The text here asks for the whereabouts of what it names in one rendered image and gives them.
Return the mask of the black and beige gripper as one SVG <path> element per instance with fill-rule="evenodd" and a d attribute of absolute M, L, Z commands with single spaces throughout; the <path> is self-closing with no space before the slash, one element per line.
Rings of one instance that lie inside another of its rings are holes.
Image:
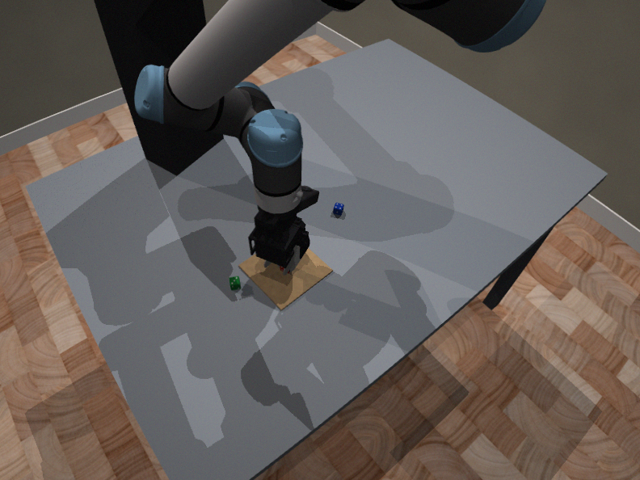
<path fill-rule="evenodd" d="M 257 257 L 265 259 L 264 267 L 268 267 L 270 263 L 277 264 L 279 268 L 284 267 L 284 276 L 296 268 L 310 244 L 309 232 L 305 231 L 306 224 L 296 215 L 300 204 L 301 202 L 289 212 L 276 214 L 266 212 L 258 206 L 255 228 L 248 237 L 251 255 L 256 253 Z M 252 240 L 255 242 L 253 248 Z"/>

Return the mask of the green die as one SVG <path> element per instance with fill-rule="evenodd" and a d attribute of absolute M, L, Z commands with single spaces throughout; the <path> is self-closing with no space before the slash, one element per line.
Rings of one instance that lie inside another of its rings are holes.
<path fill-rule="evenodd" d="M 230 284 L 231 290 L 240 289 L 241 285 L 240 285 L 239 276 L 230 277 L 229 284 Z"/>

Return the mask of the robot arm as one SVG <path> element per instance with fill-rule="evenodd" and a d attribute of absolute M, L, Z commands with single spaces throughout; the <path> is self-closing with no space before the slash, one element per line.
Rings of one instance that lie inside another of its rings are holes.
<path fill-rule="evenodd" d="M 169 69 L 142 69 L 134 96 L 137 114 L 161 124 L 236 137 L 251 160 L 257 205 L 276 214 L 301 202 L 299 213 L 319 196 L 319 191 L 301 186 L 301 124 L 294 114 L 275 109 L 254 83 L 242 81 L 332 10 L 348 12 L 364 1 L 229 0 Z M 462 48 L 479 53 L 517 41 L 546 2 L 391 1 Z"/>

